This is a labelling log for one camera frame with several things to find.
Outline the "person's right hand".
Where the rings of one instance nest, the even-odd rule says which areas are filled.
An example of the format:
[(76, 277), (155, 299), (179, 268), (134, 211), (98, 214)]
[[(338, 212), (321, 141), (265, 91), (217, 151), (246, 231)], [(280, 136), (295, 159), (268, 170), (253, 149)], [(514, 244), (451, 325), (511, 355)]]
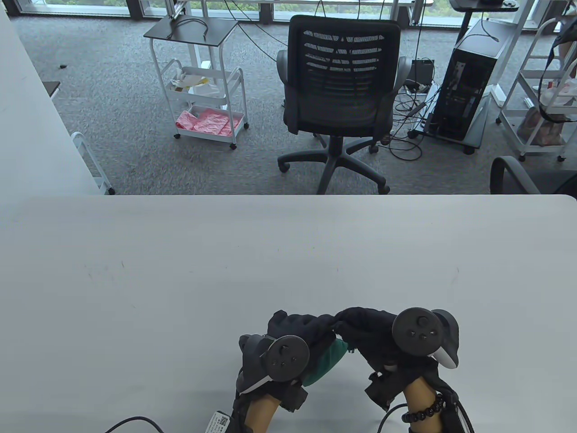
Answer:
[(396, 315), (376, 309), (351, 307), (337, 313), (334, 331), (350, 349), (358, 350), (373, 369), (366, 395), (387, 410), (408, 387), (438, 367), (428, 355), (408, 354), (396, 344), (392, 325)]

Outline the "person's left hand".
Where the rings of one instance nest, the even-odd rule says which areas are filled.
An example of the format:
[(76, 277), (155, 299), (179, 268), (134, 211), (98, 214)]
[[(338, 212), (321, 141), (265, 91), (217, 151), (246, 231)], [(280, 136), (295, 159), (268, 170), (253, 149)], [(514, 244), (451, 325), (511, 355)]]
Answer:
[(246, 413), (264, 397), (294, 412), (304, 404), (306, 388), (322, 378), (344, 355), (330, 315), (289, 315), (280, 310), (268, 321), (265, 334), (245, 334), (238, 344), (243, 365), (236, 381), (233, 409)]

